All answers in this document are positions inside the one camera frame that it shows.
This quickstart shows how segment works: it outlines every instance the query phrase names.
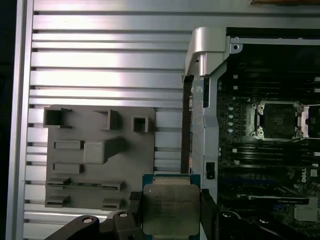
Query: white label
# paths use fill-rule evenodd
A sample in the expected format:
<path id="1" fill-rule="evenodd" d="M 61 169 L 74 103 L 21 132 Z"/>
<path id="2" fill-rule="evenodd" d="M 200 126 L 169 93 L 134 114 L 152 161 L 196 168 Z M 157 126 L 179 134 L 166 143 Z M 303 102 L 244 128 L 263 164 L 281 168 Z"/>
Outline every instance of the white label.
<path id="1" fill-rule="evenodd" d="M 310 176 L 311 177 L 318 177 L 318 170 L 317 169 L 311 169 Z"/>
<path id="2" fill-rule="evenodd" d="M 302 169 L 302 175 L 301 175 L 301 182 L 306 183 L 307 182 L 307 169 Z"/>

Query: ribbed metal panel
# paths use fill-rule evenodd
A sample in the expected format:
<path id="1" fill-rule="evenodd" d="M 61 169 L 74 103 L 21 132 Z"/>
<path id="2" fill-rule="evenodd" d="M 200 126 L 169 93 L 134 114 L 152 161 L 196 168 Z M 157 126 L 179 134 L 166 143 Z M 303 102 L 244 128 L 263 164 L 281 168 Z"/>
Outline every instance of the ribbed metal panel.
<path id="1" fill-rule="evenodd" d="M 18 6 L 23 6 L 24 1 L 19 2 Z M 259 7 L 249 5 L 249 0 L 25 2 L 27 11 L 33 8 L 34 14 L 24 8 L 18 10 L 18 14 L 27 13 L 23 17 L 29 21 L 26 21 L 26 50 L 21 55 L 26 63 L 21 62 L 25 64 L 22 69 L 16 67 L 15 77 L 21 78 L 24 72 L 24 83 L 30 83 L 21 103 L 24 114 L 21 123 L 28 126 L 21 127 L 21 136 L 17 135 L 14 142 L 20 155 L 12 156 L 23 169 L 19 176 L 11 177 L 21 180 L 12 189 L 12 195 L 19 198 L 19 206 L 15 206 L 17 214 L 12 216 L 24 216 L 25 239 L 44 239 L 79 215 L 94 214 L 103 220 L 107 214 L 98 210 L 44 207 L 48 135 L 47 129 L 42 128 L 44 107 L 53 104 L 153 107 L 157 131 L 154 170 L 177 173 L 182 127 L 181 75 L 192 31 L 202 26 L 320 28 L 319 8 Z M 18 144 L 23 139 L 27 139 L 26 152 L 24 145 Z M 23 196 L 24 207 L 20 199 Z M 7 234 L 8 240 L 10 236 L 22 238 L 20 221 L 9 222 L 7 230 L 12 235 Z"/>

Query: cpu socket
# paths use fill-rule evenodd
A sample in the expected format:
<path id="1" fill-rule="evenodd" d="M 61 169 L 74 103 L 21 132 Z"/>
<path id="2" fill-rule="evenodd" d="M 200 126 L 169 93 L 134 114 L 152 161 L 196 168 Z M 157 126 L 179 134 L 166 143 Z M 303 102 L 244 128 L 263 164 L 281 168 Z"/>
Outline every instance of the cpu socket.
<path id="1" fill-rule="evenodd" d="M 308 107 L 299 102 L 260 101 L 255 109 L 252 138 L 263 141 L 288 141 L 308 137 Z"/>

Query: gray plastic part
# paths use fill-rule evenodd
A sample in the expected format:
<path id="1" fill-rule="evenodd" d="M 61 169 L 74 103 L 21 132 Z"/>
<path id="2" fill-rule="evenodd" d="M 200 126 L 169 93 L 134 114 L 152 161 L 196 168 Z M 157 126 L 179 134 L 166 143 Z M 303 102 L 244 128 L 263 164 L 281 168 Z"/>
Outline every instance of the gray plastic part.
<path id="1" fill-rule="evenodd" d="M 63 208 L 69 200 L 69 196 L 50 196 L 45 200 L 45 204 L 51 208 Z"/>
<path id="2" fill-rule="evenodd" d="M 116 199 L 116 198 L 105 198 L 102 201 L 102 210 L 106 211 L 115 211 L 119 210 L 121 208 L 122 199 Z"/>
<path id="3" fill-rule="evenodd" d="M 83 171 L 81 164 L 54 163 L 53 170 L 56 174 L 80 174 Z"/>
<path id="4" fill-rule="evenodd" d="M 65 118 L 66 114 L 71 112 L 70 109 L 57 107 L 57 108 L 44 108 L 44 128 L 71 128 L 71 126 L 66 125 Z"/>
<path id="5" fill-rule="evenodd" d="M 84 148 L 84 141 L 78 140 L 58 140 L 54 142 L 55 149 L 74 149 L 81 150 Z"/>
<path id="6" fill-rule="evenodd" d="M 104 190 L 113 190 L 113 191 L 121 191 L 121 188 L 125 185 L 123 181 L 106 181 L 101 184 L 102 189 Z"/>
<path id="7" fill-rule="evenodd" d="M 102 115 L 105 115 L 105 125 L 102 126 L 101 130 L 117 130 L 121 128 L 121 118 L 117 111 L 115 110 L 106 110 L 106 111 L 97 111 Z"/>
<path id="8" fill-rule="evenodd" d="M 70 128 L 48 128 L 46 207 L 125 209 L 130 193 L 141 191 L 142 175 L 154 172 L 155 110 L 53 105 L 44 114 L 62 108 Z M 132 131 L 137 116 L 146 120 L 143 134 Z M 53 201 L 61 196 L 68 199 Z"/>
<path id="9" fill-rule="evenodd" d="M 148 133 L 151 130 L 149 118 L 147 116 L 133 116 L 131 130 L 137 133 Z"/>
<path id="10" fill-rule="evenodd" d="M 126 141 L 122 137 L 113 137 L 101 142 L 84 143 L 83 162 L 87 164 L 104 164 L 112 156 L 125 150 Z"/>

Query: dell logo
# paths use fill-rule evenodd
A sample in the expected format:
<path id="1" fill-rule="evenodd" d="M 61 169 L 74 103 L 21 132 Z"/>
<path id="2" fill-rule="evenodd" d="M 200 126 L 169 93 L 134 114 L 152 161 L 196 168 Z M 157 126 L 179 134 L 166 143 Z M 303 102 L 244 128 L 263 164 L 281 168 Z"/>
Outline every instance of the dell logo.
<path id="1" fill-rule="evenodd" d="M 301 182 L 306 183 L 307 182 L 307 169 L 306 168 L 302 169 L 302 176 L 301 177 L 302 177 Z"/>

